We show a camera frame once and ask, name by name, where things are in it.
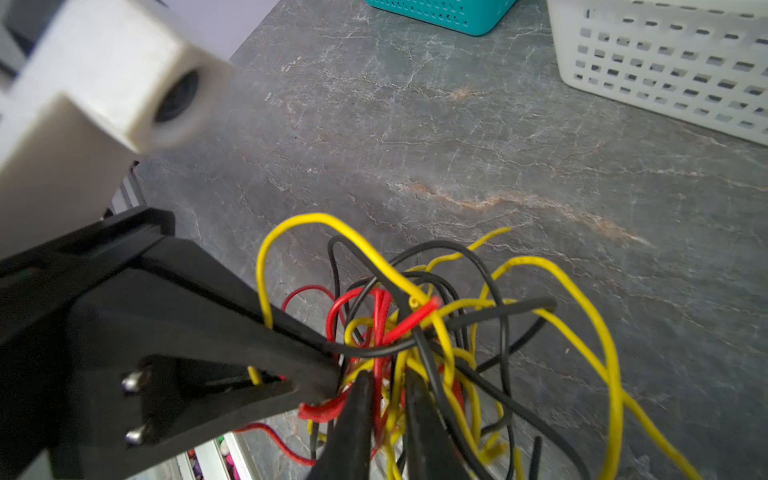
black circular hole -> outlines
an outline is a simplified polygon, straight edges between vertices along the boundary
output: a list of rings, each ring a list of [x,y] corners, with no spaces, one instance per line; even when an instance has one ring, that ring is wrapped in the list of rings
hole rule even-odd
[[[160,103],[154,121],[158,124],[171,121],[183,114],[197,94],[197,86],[200,84],[200,74],[197,70],[187,72],[176,84],[170,88],[165,98]]]

white robot component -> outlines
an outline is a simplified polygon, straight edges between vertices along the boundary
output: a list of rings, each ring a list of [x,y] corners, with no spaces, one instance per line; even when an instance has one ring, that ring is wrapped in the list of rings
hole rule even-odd
[[[192,38],[155,0],[65,0],[0,71],[0,257],[99,220],[139,154],[200,130],[233,69]]]

silver screw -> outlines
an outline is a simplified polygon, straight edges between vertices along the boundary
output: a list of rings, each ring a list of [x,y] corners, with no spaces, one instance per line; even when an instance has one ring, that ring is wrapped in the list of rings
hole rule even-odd
[[[123,391],[126,393],[139,393],[144,385],[149,380],[149,372],[139,370],[137,372],[128,373],[123,378]]]
[[[149,425],[145,423],[137,429],[129,430],[125,434],[125,441],[131,446],[139,446],[144,443],[148,433]]]

gray marble surface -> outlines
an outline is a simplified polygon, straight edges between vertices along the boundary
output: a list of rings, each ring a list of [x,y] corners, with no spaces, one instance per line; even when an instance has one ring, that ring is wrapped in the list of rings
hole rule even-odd
[[[574,90],[561,82],[546,3],[519,0],[473,38],[362,1],[283,0],[233,57],[240,73],[208,130],[137,169],[150,205],[253,284],[260,242],[281,220],[324,211],[383,253],[445,237],[493,267],[547,257],[602,312],[624,388],[705,478],[763,478],[768,149]],[[321,227],[282,238],[269,258],[279,302],[330,285]],[[346,282],[361,274],[343,259]],[[477,294],[466,262],[439,268]],[[600,351],[587,317],[546,273],[522,267],[509,296],[552,294],[561,318]],[[291,313],[320,328],[327,300]],[[520,333],[532,318],[516,319]],[[496,344],[481,328],[481,351]],[[600,470],[607,390],[547,327],[511,360],[516,399]],[[270,420],[298,452],[306,430]],[[518,423],[523,445],[534,433]],[[263,437],[264,478],[302,478]],[[542,478],[567,478],[545,447]],[[682,478],[627,414],[620,478]]]

green object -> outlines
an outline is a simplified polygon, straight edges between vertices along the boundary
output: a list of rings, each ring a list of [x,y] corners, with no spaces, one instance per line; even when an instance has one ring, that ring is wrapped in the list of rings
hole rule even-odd
[[[440,25],[467,35],[483,35],[502,19],[515,0],[366,0],[368,5]]]

